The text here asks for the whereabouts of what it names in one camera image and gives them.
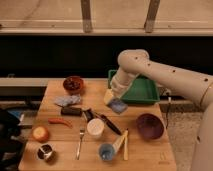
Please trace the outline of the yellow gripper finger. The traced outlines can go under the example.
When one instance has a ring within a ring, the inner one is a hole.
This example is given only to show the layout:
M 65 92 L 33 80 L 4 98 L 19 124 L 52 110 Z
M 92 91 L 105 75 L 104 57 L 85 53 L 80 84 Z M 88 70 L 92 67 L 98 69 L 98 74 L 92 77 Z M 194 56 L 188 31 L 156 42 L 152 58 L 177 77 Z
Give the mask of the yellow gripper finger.
M 114 94 L 111 89 L 107 89 L 104 95 L 104 103 L 108 105 L 114 99 Z

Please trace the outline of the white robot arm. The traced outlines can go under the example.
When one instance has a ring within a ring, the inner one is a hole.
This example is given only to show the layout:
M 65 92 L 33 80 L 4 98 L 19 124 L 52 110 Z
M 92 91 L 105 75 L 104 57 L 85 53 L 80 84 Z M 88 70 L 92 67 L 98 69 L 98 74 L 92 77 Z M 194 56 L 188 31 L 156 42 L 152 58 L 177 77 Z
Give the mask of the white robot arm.
M 124 50 L 119 69 L 106 91 L 104 103 L 120 99 L 139 75 L 180 94 L 204 110 L 190 171 L 213 171 L 213 76 L 153 62 L 145 50 Z

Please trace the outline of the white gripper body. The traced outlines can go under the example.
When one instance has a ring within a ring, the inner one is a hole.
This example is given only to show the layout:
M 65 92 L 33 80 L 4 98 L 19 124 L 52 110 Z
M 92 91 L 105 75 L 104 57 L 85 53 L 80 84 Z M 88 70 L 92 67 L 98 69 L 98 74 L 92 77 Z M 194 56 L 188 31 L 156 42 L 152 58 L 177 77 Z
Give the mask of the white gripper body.
M 113 95 L 121 98 L 129 90 L 136 77 L 137 74 L 131 74 L 123 69 L 118 69 L 110 82 Z

